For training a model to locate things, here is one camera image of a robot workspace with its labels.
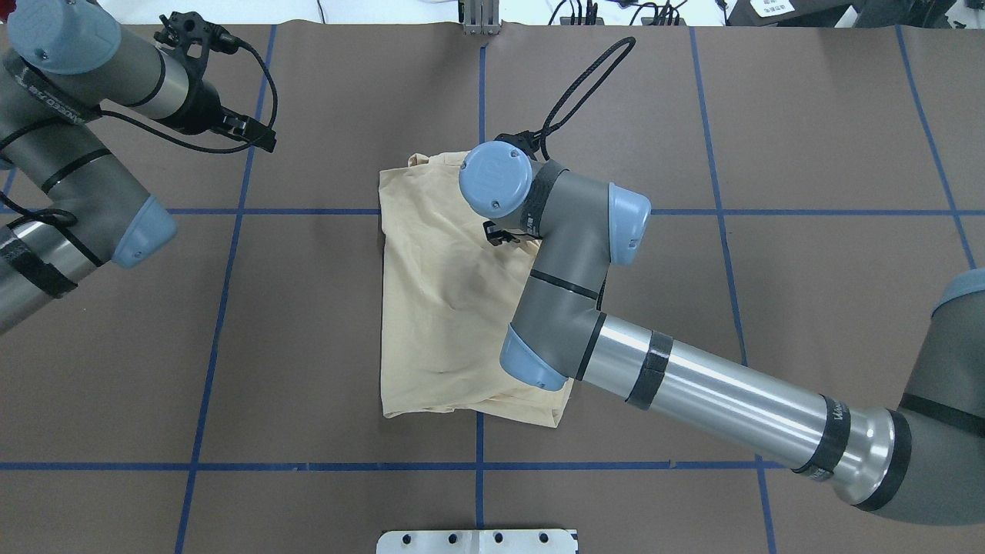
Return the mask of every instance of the blue tape line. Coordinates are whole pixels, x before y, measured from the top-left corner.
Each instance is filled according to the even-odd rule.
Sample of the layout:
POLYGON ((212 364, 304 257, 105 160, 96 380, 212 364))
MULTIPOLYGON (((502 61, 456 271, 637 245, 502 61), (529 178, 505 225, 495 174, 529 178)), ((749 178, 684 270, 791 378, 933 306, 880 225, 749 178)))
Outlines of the blue tape line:
MULTIPOLYGON (((708 108, 704 95, 704 84, 701 80, 701 61, 697 49, 697 34, 694 27, 688 27, 690 34, 690 51, 694 60, 694 79, 697 83, 697 99, 701 107, 701 124, 704 127, 704 146, 708 152, 708 166, 711 170, 711 188, 715 196, 715 209, 718 211, 718 232, 722 242, 722 254, 725 257, 725 274, 729 283, 729 297, 732 302, 732 318, 735 322, 736 333, 739 336, 739 350, 742 353, 742 364, 749 364, 746 352, 746 334, 742 328, 742 313, 739 310, 739 295, 736 292, 735 272, 732 268, 732 252, 729 249, 728 231, 725 228, 725 210, 722 205, 722 194, 718 183, 718 167, 715 164, 715 151, 711 142, 711 124, 708 121, 708 108)), ((756 476, 759 481, 759 500, 762 503, 762 520, 766 530, 766 544, 769 554, 776 554, 776 537, 773 532, 773 515, 769 507, 769 492, 766 489, 766 475, 760 466, 762 458, 755 457, 756 476)))
MULTIPOLYGON (((479 144, 486 142, 486 48, 479 48, 479 144)), ((476 529, 486 527, 486 414, 476 412, 476 529)))
POLYGON ((957 227, 957 234, 961 237, 961 247, 964 248, 964 256, 968 260, 968 266, 975 269, 975 257, 971 253, 971 246, 968 244, 968 237, 964 233, 964 225, 961 224, 961 217, 957 213, 957 204, 954 203, 954 195, 951 192, 951 184, 948 182, 948 175, 944 171, 944 164, 941 162, 940 152, 937 150, 937 142, 934 140, 934 133, 930 130, 930 123, 927 121, 927 114, 924 113, 923 103, 920 102, 920 93, 917 92, 916 81, 913 80, 913 70, 910 67, 910 57, 906 53, 906 42, 903 40, 903 27, 896 26, 896 40, 899 42, 899 53, 903 57, 903 68, 906 70, 906 80, 910 84, 910 93, 913 94, 913 103, 917 106, 917 115, 920 117, 920 124, 923 126, 924 134, 927 135, 927 143, 930 145, 931 155, 934 157, 934 166, 937 167, 937 175, 941 178, 941 185, 944 187, 944 195, 948 198, 948 205, 951 207, 951 215, 954 217, 954 226, 957 227))
POLYGON ((476 412, 476 529, 486 528, 486 414, 476 412))
POLYGON ((199 463, 199 471, 474 471, 472 462, 395 463, 199 463))
MULTIPOLYGON (((0 214, 13 214, 12 210, 0 208, 0 214)), ((175 216, 378 216, 378 208, 169 208, 167 213, 175 216)), ((724 208, 726 216, 874 216, 874 217, 950 217, 951 210, 815 210, 815 209, 756 209, 724 208)), ((957 210, 962 217, 985 216, 985 210, 957 210)), ((717 216, 716 209, 665 208, 651 210, 654 216, 717 216)))
POLYGON ((378 216, 379 208, 171 208, 176 216, 378 216))
POLYGON ((479 48, 479 144, 486 142, 486 47, 479 48))
POLYGON ((769 554, 776 554, 776 533, 773 531, 773 510, 769 506, 769 491, 766 489, 766 465, 775 462, 762 460, 762 456, 755 455, 757 468, 755 469, 756 479, 759 481, 759 501, 762 502, 762 520, 766 524, 766 546, 769 554))
MULTIPOLYGON (((270 26, 270 37, 267 41, 266 63, 270 67, 274 56, 274 40, 277 37, 277 26, 270 26)), ((256 101, 255 119, 260 119, 263 115, 263 102, 267 94, 267 79, 260 81, 260 92, 256 101)), ((191 467, 188 469, 188 481, 185 485, 185 497, 181 506, 181 519, 178 523, 177 539, 174 543, 174 554, 181 554, 184 549, 185 534, 188 530, 188 518, 191 514, 191 503, 195 493, 195 477, 198 471, 198 460, 202 452, 202 438, 205 435, 205 422, 209 415, 209 400, 212 397, 212 383, 216 376, 216 363, 219 360, 219 340, 223 334, 223 325, 226 322, 226 308, 229 304, 230 282, 232 280, 232 267, 236 260, 236 251, 239 247, 239 232, 242 229, 243 212, 246 207, 246 195, 249 193, 249 180, 253 170, 253 157, 256 148, 250 147, 246 156, 246 167, 243 170, 242 187, 239 191, 238 213, 236 221, 232 227, 232 242, 230 244, 230 256, 226 263, 226 276, 223 280, 223 291, 219 300, 219 313, 216 317, 216 328, 212 337, 212 351, 209 355, 209 369, 205 375, 205 388, 202 392, 202 404, 199 408, 198 425, 195 428, 195 442, 191 453, 191 467)))
MULTIPOLYGON (((112 461, 7 461, 0 471, 190 471, 191 463, 112 461)), ((362 472, 475 471, 472 461, 410 462, 199 462, 195 472, 362 472)), ((664 471, 721 469, 787 469, 775 461, 482 461, 486 471, 664 471)))
POLYGON ((718 185, 718 166, 715 164, 715 151, 711 144, 711 124, 708 122, 708 108, 704 97, 704 84, 701 81, 701 62, 697 53, 697 36, 694 27, 688 27, 690 33, 691 57, 694 60, 694 78, 697 82, 697 99, 701 107, 701 125, 704 127, 704 148, 708 154, 708 167, 711 171, 711 190, 715 196, 715 211, 718 217, 718 234, 722 242, 722 253, 725 258, 725 273, 729 282, 729 297, 732 301, 732 319, 739 335, 739 349, 742 353, 742 364, 748 363, 746 356, 746 337, 742 329, 742 315, 739 311, 739 297, 736 293, 735 273, 732 270, 732 251, 729 248, 728 231, 725 228, 725 211, 722 206, 722 194, 718 185))
POLYGON ((188 463, 104 461, 7 461, 0 471, 188 471, 188 463))
POLYGON ((16 176, 17 176, 17 168, 12 168, 7 173, 7 182, 3 185, 4 196, 10 196, 10 189, 11 187, 14 186, 14 177, 16 176))
POLYGON ((488 461, 485 471, 667 471, 758 469, 751 460, 723 461, 488 461))
MULTIPOLYGON (((953 215, 951 210, 822 210, 822 209, 772 209, 772 208, 722 208, 694 209, 668 208, 650 210, 654 216, 878 216, 878 217, 930 217, 953 215)), ((967 210, 964 215, 985 215, 985 210, 967 210)))

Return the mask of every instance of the black cable bundle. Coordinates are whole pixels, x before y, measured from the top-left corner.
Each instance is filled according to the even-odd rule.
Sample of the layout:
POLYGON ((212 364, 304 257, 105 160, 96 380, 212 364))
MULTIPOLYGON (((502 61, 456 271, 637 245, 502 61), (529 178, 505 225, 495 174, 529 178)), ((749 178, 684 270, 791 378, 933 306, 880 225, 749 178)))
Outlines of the black cable bundle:
POLYGON ((592 62, 592 65, 588 66, 588 69, 582 72, 582 74, 574 80, 574 83, 571 83, 571 86, 564 91, 564 94, 561 95, 560 100, 558 100, 554 107, 551 108, 551 112, 548 114, 547 119, 545 119, 544 124, 541 125, 541 130, 537 132, 528 130, 513 135, 501 134, 497 136, 495 140, 509 142, 510 144, 513 144, 514 146, 517 146, 521 150, 525 151, 529 156, 534 156, 538 151, 540 151, 540 153, 544 156, 544 160, 549 160, 551 158, 551 154, 548 153, 548 135, 562 128, 564 124, 567 123, 568 120, 571 119, 586 102, 588 102, 588 99, 595 94, 595 91, 597 91, 603 83, 605 83, 606 79, 609 78, 609 75, 611 75, 612 72, 619 67, 619 64, 622 63, 625 57, 629 55, 634 46, 636 46, 636 39, 632 36, 627 36, 626 38, 617 41, 615 44, 610 46, 609 49, 603 52, 602 55, 592 62), (625 46, 625 50, 623 50, 623 52, 616 57, 616 60, 609 66, 608 69, 606 69, 606 71, 602 74, 602 77, 599 77, 599 80, 596 81, 590 89, 588 89, 588 92, 581 97, 581 100, 574 105, 571 111, 569 111, 567 115, 561 119, 561 121, 554 123, 554 118, 558 115, 560 109, 564 107, 564 104, 568 101, 568 99, 571 98, 571 95, 578 90, 578 87, 580 87, 581 84, 592 75, 592 73, 595 73, 603 62, 609 59, 623 46, 625 46))
POLYGON ((643 8, 653 8, 653 21, 648 24, 651 26, 676 26, 681 24, 681 12, 679 9, 688 3, 688 0, 684 0, 677 6, 671 4, 670 0, 667 0, 663 6, 658 6, 656 2, 643 2, 642 4, 626 4, 620 3, 620 6, 636 6, 635 13, 632 14, 632 19, 629 20, 629 24, 632 25, 636 22, 636 16, 643 8))
POLYGON ((577 13, 575 13, 574 2, 572 0, 560 0, 560 2, 558 2, 558 5, 555 7, 554 12, 551 14, 551 19, 548 21, 548 25, 554 24, 554 19, 558 16, 558 12, 560 12, 560 9, 561 7, 564 6, 565 2, 569 6, 571 6, 572 25, 578 25, 578 26, 596 25, 596 23, 599 20, 599 3, 594 2, 593 0, 587 0, 587 3, 585 5, 581 4, 581 0, 577 0, 578 2, 577 13))

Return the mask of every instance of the wrinkled fabric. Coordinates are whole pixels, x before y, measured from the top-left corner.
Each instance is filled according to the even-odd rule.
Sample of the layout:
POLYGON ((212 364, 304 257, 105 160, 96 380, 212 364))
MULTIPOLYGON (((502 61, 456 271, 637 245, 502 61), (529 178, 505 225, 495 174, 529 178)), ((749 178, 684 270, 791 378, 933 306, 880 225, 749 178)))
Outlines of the wrinkled fabric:
POLYGON ((539 245, 492 246, 458 188, 467 153, 380 173, 383 415, 472 409, 556 427, 571 391, 510 377, 499 350, 539 245))

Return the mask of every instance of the beige cloth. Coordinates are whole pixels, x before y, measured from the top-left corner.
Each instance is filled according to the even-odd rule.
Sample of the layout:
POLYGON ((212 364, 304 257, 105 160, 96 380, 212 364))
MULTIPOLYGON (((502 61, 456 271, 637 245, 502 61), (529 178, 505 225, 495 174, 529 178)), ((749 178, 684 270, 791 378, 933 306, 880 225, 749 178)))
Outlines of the beige cloth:
POLYGON ((499 366, 538 244, 492 246, 458 188, 467 153, 381 172, 383 415, 468 408, 557 427, 571 383, 548 392, 499 366))

